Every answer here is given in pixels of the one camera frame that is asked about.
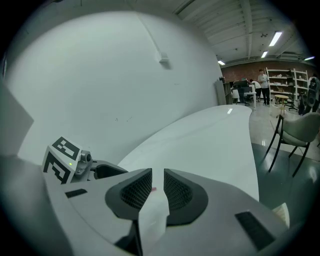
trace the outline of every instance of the brick wall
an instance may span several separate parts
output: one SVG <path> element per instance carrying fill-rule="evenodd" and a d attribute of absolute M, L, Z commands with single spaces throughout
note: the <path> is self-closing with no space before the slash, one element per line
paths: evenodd
<path fill-rule="evenodd" d="M 259 69 L 264 70 L 268 68 L 270 70 L 288 70 L 295 69 L 296 71 L 307 71 L 308 78 L 316 73 L 319 77 L 319 73 L 316 68 L 310 65 L 306 65 L 298 62 L 287 61 L 261 61 L 248 64 L 241 64 L 235 66 L 229 66 L 221 68 L 222 75 L 225 77 L 226 82 L 232 82 L 246 78 L 248 80 L 257 80 L 259 75 Z"/>

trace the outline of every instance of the black slot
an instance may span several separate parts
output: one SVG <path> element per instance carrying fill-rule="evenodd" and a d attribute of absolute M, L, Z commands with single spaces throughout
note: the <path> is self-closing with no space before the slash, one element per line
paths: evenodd
<path fill-rule="evenodd" d="M 275 240 L 251 212 L 246 211 L 237 213 L 235 217 L 258 251 L 262 250 Z"/>

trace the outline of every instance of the floor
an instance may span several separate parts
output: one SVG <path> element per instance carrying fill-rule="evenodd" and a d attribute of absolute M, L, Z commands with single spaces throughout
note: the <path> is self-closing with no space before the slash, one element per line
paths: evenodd
<path fill-rule="evenodd" d="M 263 102 L 257 102 L 256 110 L 253 103 L 250 104 L 252 114 L 249 120 L 249 132 L 252 150 L 256 165 L 259 186 L 259 200 L 269 209 L 274 209 L 286 203 L 290 216 L 290 227 L 303 222 L 314 199 L 318 194 L 320 185 L 320 148 L 317 147 L 319 137 L 310 144 L 298 173 L 293 178 L 304 148 L 299 148 L 289 158 L 294 146 L 281 144 L 275 164 L 269 173 L 269 167 L 276 152 L 279 142 L 277 135 L 273 145 L 266 156 L 264 155 L 273 137 L 278 119 L 270 116 L 271 107 L 263 106 Z M 289 111 L 286 107 L 285 118 L 296 120 L 300 118 L 297 111 Z"/>
<path fill-rule="evenodd" d="M 290 217 L 290 227 L 303 222 L 319 192 L 320 164 L 305 158 L 297 174 L 292 177 L 301 157 L 280 150 L 271 172 L 268 172 L 276 149 L 267 151 L 266 146 L 252 143 L 259 186 L 259 201 L 269 209 L 286 203 Z"/>
<path fill-rule="evenodd" d="M 271 139 L 274 135 L 275 128 L 278 123 L 278 118 L 270 115 L 271 107 L 263 106 L 263 102 L 256 103 L 256 110 L 253 108 L 253 102 L 249 106 L 252 109 L 252 114 L 249 120 L 249 131 L 252 143 L 256 143 L 262 146 L 269 146 Z M 290 110 L 289 107 L 285 107 L 285 118 L 290 120 L 296 120 L 301 116 L 298 115 L 296 110 Z M 279 136 L 277 135 L 272 144 L 272 148 L 277 148 L 279 142 Z M 320 143 L 319 136 L 317 135 L 315 140 L 310 144 L 309 150 L 306 153 L 306 157 L 320 161 Z M 280 150 L 291 152 L 295 147 L 292 145 L 281 144 Z M 303 147 L 297 148 L 294 152 L 296 155 L 302 156 L 305 149 Z"/>

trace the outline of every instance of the white wall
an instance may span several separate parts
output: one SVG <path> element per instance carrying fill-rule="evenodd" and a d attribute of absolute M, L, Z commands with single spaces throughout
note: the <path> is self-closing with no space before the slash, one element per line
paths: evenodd
<path fill-rule="evenodd" d="M 71 9 L 73 19 L 33 38 L 8 63 L 6 85 L 34 119 L 21 158 L 41 164 L 46 146 L 64 135 L 94 159 L 117 164 L 160 129 L 218 104 L 213 83 L 222 73 L 199 31 L 173 14 L 139 7 L 169 56 L 169 66 L 161 65 L 134 11 L 99 10 Z"/>

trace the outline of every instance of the ceiling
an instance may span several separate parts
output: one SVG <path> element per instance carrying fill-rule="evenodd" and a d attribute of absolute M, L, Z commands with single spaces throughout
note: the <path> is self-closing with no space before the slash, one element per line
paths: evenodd
<path fill-rule="evenodd" d="M 43 23 L 58 13 L 97 1 L 102 0 L 48 0 L 35 13 L 32 22 L 24 25 L 22 32 L 28 34 L 37 22 Z M 199 28 L 208 38 L 218 60 L 226 64 L 224 67 L 261 60 L 301 62 L 310 56 L 290 20 L 265 0 L 126 1 L 161 8 Z M 269 46 L 277 31 L 282 32 L 281 37 L 275 46 Z M 261 59 L 264 51 L 268 54 Z"/>

